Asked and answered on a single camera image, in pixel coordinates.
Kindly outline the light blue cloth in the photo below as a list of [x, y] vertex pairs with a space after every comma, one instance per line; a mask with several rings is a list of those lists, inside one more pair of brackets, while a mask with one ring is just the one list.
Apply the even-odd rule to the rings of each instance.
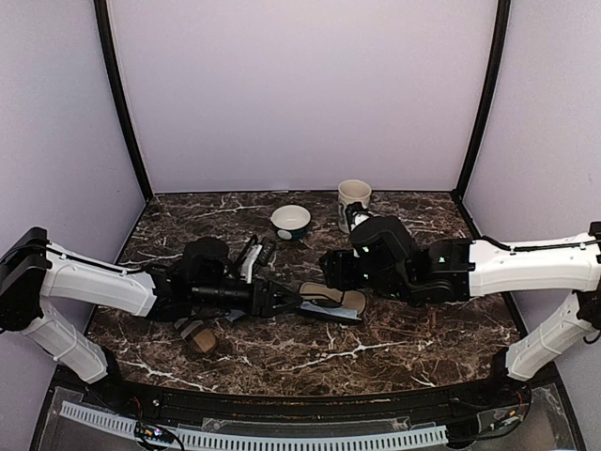
[[241, 310], [231, 310], [224, 317], [229, 322], [236, 322], [237, 320], [243, 319], [246, 314]]
[[358, 319], [358, 312], [345, 307], [323, 307], [312, 303], [303, 303], [300, 310], [310, 314], [317, 314], [331, 319]]

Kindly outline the black checkered glasses case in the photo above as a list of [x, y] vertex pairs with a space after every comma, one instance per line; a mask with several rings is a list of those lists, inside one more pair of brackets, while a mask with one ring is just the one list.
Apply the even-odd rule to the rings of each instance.
[[319, 283], [305, 282], [300, 286], [299, 294], [302, 297], [297, 310], [300, 315], [344, 325], [362, 323], [366, 297], [360, 291], [340, 291]]

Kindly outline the black aviator sunglasses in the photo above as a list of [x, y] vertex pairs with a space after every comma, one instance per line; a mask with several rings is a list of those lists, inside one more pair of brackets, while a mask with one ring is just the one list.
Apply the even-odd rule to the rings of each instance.
[[359, 291], [340, 291], [325, 286], [310, 286], [303, 296], [311, 303], [323, 307], [345, 307], [362, 310], [365, 308], [365, 296]]

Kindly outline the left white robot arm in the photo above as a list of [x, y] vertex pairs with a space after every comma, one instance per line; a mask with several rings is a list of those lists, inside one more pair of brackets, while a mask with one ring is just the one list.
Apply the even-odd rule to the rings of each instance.
[[169, 267], [125, 268], [72, 253], [49, 241], [44, 228], [28, 230], [1, 258], [1, 329], [20, 333], [70, 368], [113, 410], [132, 402], [132, 389], [119, 376], [108, 350], [89, 341], [51, 304], [72, 299], [125, 311], [158, 322], [189, 317], [207, 305], [244, 315], [272, 318], [301, 305], [295, 292], [255, 279], [259, 254], [251, 237], [236, 259], [228, 245], [203, 237], [185, 245]]

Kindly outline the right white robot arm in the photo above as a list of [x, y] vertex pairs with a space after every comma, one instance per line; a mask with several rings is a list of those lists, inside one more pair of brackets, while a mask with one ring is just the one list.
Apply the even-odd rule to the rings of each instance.
[[465, 302], [489, 294], [566, 289], [558, 309], [520, 341], [499, 351], [479, 398], [498, 408], [516, 390], [580, 339], [600, 329], [600, 224], [551, 240], [502, 243], [440, 240], [420, 248], [393, 216], [361, 215], [348, 250], [319, 260], [328, 287], [369, 288], [380, 296], [422, 306]]

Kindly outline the white and navy bowl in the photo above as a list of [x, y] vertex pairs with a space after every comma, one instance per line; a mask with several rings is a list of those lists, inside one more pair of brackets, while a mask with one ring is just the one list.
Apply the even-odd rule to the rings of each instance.
[[270, 222], [276, 236], [284, 241], [302, 240], [308, 232], [312, 215], [299, 205], [285, 205], [275, 210]]

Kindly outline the white seahorse mug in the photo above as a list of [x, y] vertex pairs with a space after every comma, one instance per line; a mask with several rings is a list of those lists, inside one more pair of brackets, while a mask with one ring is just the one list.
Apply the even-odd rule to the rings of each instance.
[[369, 207], [372, 194], [371, 186], [365, 181], [358, 179], [347, 179], [338, 185], [338, 226], [339, 229], [348, 233], [346, 207], [350, 204], [360, 202], [365, 208]]

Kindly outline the black front rail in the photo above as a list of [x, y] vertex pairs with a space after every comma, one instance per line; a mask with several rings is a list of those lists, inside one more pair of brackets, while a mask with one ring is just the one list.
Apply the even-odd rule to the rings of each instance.
[[389, 394], [346, 397], [258, 397], [202, 393], [131, 382], [142, 401], [143, 417], [174, 426], [199, 426], [205, 419], [251, 422], [346, 422], [407, 417], [412, 423], [453, 423], [476, 410], [453, 402], [475, 400], [483, 380]]

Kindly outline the right black frame post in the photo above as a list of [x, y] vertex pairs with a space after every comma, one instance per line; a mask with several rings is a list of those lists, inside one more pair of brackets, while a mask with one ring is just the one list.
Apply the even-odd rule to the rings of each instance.
[[511, 4], [512, 2], [510, 0], [499, 0], [497, 2], [495, 22], [480, 100], [478, 102], [478, 108], [464, 162], [459, 173], [457, 184], [452, 191], [453, 196], [458, 202], [462, 202], [465, 198], [484, 139], [485, 128], [494, 100], [496, 85], [501, 69], [501, 60], [509, 24]]

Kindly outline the black frame post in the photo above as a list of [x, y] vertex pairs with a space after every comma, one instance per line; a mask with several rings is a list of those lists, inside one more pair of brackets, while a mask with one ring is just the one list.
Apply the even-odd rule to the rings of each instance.
[[111, 20], [109, 17], [109, 5], [105, 0], [94, 0], [93, 5], [105, 71], [116, 109], [117, 120], [138, 187], [144, 200], [148, 202], [154, 197], [154, 193], [137, 142], [125, 89], [121, 79]]
[[501, 69], [501, 60], [509, 24], [511, 4], [512, 2], [510, 0], [499, 0], [497, 2], [495, 22], [480, 100], [478, 102], [478, 108], [464, 162], [459, 173], [457, 184], [452, 191], [453, 196], [458, 202], [462, 202], [465, 198], [484, 139], [485, 128], [494, 100], [496, 85]]

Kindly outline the left black frame post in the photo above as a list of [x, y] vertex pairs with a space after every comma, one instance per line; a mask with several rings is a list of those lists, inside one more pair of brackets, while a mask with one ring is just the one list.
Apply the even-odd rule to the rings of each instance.
[[154, 193], [137, 142], [125, 89], [121, 79], [111, 20], [109, 17], [109, 5], [105, 0], [94, 0], [93, 5], [105, 71], [116, 109], [117, 120], [138, 187], [144, 200], [148, 202], [154, 197]]

